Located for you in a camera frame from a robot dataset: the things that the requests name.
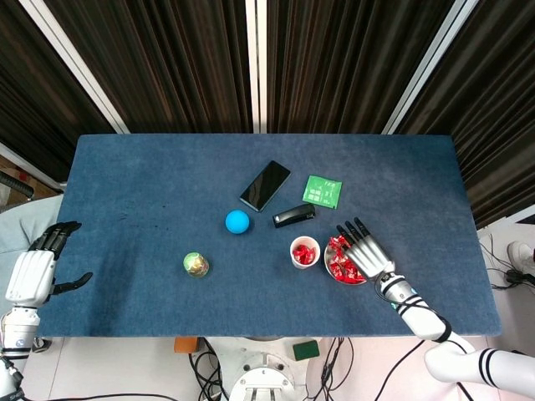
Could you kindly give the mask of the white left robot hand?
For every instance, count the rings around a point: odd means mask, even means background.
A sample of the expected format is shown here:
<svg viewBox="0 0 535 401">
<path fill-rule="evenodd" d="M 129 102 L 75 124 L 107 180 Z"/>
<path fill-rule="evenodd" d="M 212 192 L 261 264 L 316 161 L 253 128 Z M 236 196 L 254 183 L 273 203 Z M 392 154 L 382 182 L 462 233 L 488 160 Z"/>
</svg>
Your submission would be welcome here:
<svg viewBox="0 0 535 401">
<path fill-rule="evenodd" d="M 6 290 L 6 299 L 15 307 L 40 308 L 51 296 L 78 290 L 89 282 L 86 272 L 73 282 L 57 283 L 55 268 L 70 235 L 82 224 L 59 222 L 48 227 L 16 260 Z"/>
</svg>

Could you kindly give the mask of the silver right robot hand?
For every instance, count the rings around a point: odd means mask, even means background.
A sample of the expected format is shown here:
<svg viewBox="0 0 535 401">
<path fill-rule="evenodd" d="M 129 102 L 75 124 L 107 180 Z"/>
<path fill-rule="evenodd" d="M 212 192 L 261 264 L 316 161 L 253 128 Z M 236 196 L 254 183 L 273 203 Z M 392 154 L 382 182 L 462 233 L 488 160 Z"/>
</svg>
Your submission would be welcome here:
<svg viewBox="0 0 535 401">
<path fill-rule="evenodd" d="M 342 246 L 344 254 L 368 279 L 381 278 L 395 273 L 395 264 L 372 236 L 366 225 L 358 218 L 353 223 L 346 221 L 336 229 L 347 244 Z"/>
</svg>

